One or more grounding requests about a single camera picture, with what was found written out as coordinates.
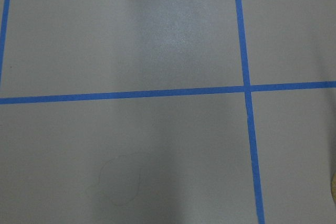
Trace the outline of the yellow cup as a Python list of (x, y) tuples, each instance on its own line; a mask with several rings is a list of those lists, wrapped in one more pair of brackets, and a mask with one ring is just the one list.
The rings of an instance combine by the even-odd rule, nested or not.
[(330, 190), (334, 203), (336, 203), (336, 173), (332, 175), (330, 182)]

